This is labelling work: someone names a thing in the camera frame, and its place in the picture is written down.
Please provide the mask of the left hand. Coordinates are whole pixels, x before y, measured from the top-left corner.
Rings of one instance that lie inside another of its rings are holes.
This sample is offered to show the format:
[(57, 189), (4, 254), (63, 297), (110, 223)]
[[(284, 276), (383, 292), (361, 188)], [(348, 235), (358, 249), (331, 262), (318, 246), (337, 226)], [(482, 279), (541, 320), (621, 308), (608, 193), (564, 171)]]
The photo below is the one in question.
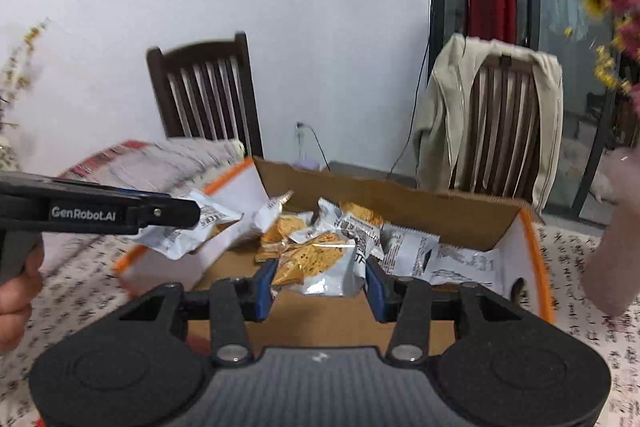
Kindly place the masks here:
[(1, 286), (0, 291), (0, 348), (4, 355), (21, 342), (26, 325), (32, 316), (32, 300), (43, 288), (40, 268), (43, 262), (43, 243), (30, 252), (24, 271)]

